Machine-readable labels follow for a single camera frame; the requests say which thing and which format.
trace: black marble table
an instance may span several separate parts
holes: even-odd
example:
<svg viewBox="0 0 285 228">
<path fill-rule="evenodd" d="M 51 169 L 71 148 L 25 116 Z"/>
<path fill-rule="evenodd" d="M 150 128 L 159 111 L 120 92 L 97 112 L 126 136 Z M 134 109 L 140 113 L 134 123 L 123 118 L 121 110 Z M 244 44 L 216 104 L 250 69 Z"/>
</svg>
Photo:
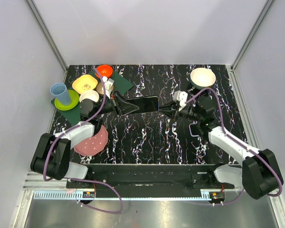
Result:
<svg viewBox="0 0 285 228">
<path fill-rule="evenodd" d="M 70 87 L 81 75 L 91 72 L 95 65 L 70 66 L 65 84 Z M 198 67 L 211 69 L 217 77 L 217 92 L 225 127 L 238 138 L 246 140 L 232 86 L 225 65 L 114 65 L 112 66 L 134 87 L 124 97 L 155 95 L 160 105 L 172 100 L 174 91 L 197 91 L 189 82 L 190 72 Z M 71 161 L 78 163 L 117 164 L 216 164 L 234 163 L 227 153 L 202 138 L 193 138 L 189 132 L 191 121 L 179 118 L 177 122 L 160 113 L 135 114 L 117 117 L 102 116 L 109 132 L 109 142 L 96 156 L 81 156 L 71 152 Z M 58 133 L 71 124 L 56 111 L 51 133 Z"/>
</svg>

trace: gray floor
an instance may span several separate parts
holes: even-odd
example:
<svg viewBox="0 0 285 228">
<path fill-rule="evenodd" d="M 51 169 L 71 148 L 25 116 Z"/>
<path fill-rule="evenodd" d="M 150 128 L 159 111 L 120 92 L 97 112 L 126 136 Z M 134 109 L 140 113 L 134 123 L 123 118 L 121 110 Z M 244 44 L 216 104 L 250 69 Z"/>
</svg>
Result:
<svg viewBox="0 0 285 228">
<path fill-rule="evenodd" d="M 229 193 L 226 201 L 236 195 Z M 93 206 L 118 210 L 118 201 L 95 201 Z M 125 201 L 123 214 L 81 208 L 75 201 L 32 201 L 26 228 L 276 228 L 268 197 L 247 194 L 232 205 L 206 207 L 182 201 Z"/>
</svg>

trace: green mat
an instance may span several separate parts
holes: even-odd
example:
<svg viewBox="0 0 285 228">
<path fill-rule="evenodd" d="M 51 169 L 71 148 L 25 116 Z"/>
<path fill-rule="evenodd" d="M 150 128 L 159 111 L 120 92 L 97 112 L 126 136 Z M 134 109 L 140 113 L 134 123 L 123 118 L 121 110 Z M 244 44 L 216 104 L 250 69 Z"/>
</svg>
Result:
<svg viewBox="0 0 285 228">
<path fill-rule="evenodd" d="M 54 101 L 55 101 L 55 99 L 51 100 L 51 104 L 53 106 L 55 106 Z M 61 110 L 57 109 L 66 118 L 66 120 L 68 120 L 70 122 L 70 124 L 72 126 L 76 125 L 80 121 L 80 106 L 79 106 L 79 104 L 80 103 L 78 102 L 78 104 L 74 108 L 67 110 L 67 111 L 61 111 Z"/>
<path fill-rule="evenodd" d="M 97 79 L 98 82 L 100 82 L 100 79 L 95 75 L 93 70 L 89 73 L 89 75 L 92 75 L 95 79 Z M 118 91 L 121 95 L 124 95 L 133 87 L 131 82 L 120 76 L 116 71 L 113 71 L 111 79 L 114 80 L 114 90 Z"/>
</svg>

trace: blue mug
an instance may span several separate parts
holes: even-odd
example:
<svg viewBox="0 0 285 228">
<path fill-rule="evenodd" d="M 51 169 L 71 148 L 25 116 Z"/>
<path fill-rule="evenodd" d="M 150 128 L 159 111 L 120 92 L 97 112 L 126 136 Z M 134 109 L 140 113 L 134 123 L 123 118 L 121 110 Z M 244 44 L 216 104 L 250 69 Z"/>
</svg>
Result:
<svg viewBox="0 0 285 228">
<path fill-rule="evenodd" d="M 51 94 L 64 106 L 68 106 L 72 102 L 70 93 L 64 83 L 54 84 L 51 87 Z"/>
</svg>

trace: pink plate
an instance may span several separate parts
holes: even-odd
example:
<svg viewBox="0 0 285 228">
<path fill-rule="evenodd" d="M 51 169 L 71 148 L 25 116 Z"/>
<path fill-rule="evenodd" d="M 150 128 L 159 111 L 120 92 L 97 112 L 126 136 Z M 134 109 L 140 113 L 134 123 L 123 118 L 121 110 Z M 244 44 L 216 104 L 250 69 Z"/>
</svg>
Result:
<svg viewBox="0 0 285 228">
<path fill-rule="evenodd" d="M 77 144 L 74 147 L 74 150 L 82 156 L 94 156 L 104 150 L 108 143 L 108 135 L 108 131 L 105 126 L 102 125 L 100 131 L 96 135 Z"/>
</svg>

